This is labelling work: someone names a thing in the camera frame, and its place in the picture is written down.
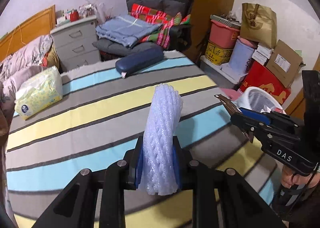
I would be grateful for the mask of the person's right hand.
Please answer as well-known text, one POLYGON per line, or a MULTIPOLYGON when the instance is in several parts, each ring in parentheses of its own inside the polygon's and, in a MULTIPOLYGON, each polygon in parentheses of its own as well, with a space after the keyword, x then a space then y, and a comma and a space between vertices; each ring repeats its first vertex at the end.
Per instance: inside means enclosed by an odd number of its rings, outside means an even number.
POLYGON ((281 172, 281 184, 286 188, 291 188, 293 185, 306 185, 310 179, 307 177, 296 174, 291 168, 283 166, 281 172))

